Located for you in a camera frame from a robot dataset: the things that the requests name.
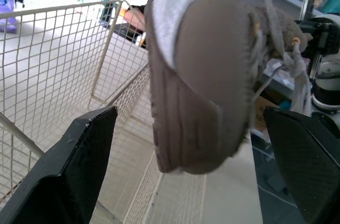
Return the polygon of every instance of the shoelace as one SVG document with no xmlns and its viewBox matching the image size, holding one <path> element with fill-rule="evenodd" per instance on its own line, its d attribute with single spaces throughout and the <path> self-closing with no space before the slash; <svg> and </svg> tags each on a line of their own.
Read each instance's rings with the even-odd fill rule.
<svg viewBox="0 0 340 224">
<path fill-rule="evenodd" d="M 273 6 L 272 0 L 264 0 L 267 14 L 268 14 L 268 21 L 270 27 L 270 37 L 272 39 L 274 49 L 281 55 L 283 60 L 283 65 L 274 70 L 271 77 L 262 85 L 262 87 L 255 93 L 253 101 L 255 101 L 261 92 L 270 84 L 272 79 L 274 78 L 275 74 L 280 69 L 287 69 L 289 75 L 294 79 L 294 92 L 293 92 L 293 99 L 292 99 L 292 106 L 291 111 L 295 111 L 300 114 L 304 114 L 306 116 L 311 115 L 311 83 L 307 76 L 306 72 L 306 65 L 302 59 L 300 53 L 300 39 L 294 38 L 292 45 L 293 51 L 292 52 L 285 52 L 284 50 L 284 41 L 283 36 L 279 24 L 279 19 L 276 13 L 276 10 Z M 253 52 L 259 55 L 259 61 L 265 63 L 264 55 L 265 55 L 265 48 L 263 46 L 262 40 L 262 32 L 260 30 L 256 30 L 257 34 L 257 42 L 255 44 Z"/>
</svg>

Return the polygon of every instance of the purple package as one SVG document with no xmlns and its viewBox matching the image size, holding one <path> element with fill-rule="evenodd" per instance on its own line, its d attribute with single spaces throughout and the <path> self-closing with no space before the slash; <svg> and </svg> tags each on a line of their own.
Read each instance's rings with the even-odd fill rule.
<svg viewBox="0 0 340 224">
<path fill-rule="evenodd" d="M 14 11 L 14 0 L 0 0 L 0 13 L 10 13 Z M 0 19 L 0 32 L 16 33 L 16 19 Z"/>
</svg>

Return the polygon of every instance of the box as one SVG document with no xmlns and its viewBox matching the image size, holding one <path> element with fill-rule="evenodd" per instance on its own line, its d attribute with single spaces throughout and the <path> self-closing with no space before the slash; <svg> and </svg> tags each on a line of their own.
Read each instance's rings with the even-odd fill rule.
<svg viewBox="0 0 340 224">
<path fill-rule="evenodd" d="M 259 132 L 263 132 L 266 129 L 266 122 L 263 116 L 266 106 L 277 107 L 277 105 L 259 96 L 255 101 L 255 129 Z"/>
</svg>

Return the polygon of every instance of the wire basket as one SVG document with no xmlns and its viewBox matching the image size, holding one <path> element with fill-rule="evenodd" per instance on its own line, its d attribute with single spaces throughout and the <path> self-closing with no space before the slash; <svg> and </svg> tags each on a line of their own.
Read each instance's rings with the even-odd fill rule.
<svg viewBox="0 0 340 224">
<path fill-rule="evenodd" d="M 147 51 L 123 7 L 104 1 L 0 14 L 0 210 L 73 119 L 116 105 L 91 223 L 201 222 L 206 177 L 158 171 Z M 6 31 L 9 18 L 15 34 Z"/>
</svg>

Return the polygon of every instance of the white machine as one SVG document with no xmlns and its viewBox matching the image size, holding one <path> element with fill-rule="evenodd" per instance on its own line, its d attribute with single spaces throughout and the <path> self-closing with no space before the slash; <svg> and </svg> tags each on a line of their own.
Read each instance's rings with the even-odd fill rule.
<svg viewBox="0 0 340 224">
<path fill-rule="evenodd" d="M 323 14 L 312 18 L 314 0 L 304 0 L 300 21 L 313 40 L 303 53 L 309 58 L 308 74 L 313 85 L 312 117 L 319 119 L 340 138 L 340 16 Z"/>
</svg>

